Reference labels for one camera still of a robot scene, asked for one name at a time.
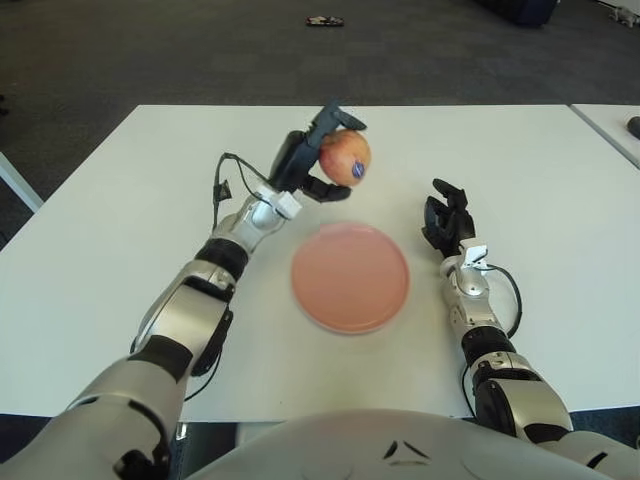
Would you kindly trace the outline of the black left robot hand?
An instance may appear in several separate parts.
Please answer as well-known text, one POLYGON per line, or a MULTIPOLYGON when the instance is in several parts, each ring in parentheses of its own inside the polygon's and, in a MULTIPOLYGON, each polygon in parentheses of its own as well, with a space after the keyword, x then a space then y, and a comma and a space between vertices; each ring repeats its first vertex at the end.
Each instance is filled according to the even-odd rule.
POLYGON ((306 131, 293 130, 281 145, 267 180, 277 191, 303 194, 319 203, 346 200, 351 194, 349 186, 325 183, 310 174, 320 158, 320 148, 326 136, 339 127, 364 131, 367 125, 343 111, 335 101, 324 106, 311 120, 306 131))

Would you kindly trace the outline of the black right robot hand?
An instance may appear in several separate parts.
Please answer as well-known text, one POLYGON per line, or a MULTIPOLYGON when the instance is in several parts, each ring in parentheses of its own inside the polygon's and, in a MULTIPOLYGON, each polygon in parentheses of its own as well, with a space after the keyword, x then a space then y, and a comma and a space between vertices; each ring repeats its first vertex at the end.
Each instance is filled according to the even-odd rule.
POLYGON ((465 190, 438 178, 433 180, 432 185, 446 202, 433 196, 427 197, 421 233, 444 258, 457 256, 460 254, 460 242, 475 237, 474 221, 467 210, 465 190))

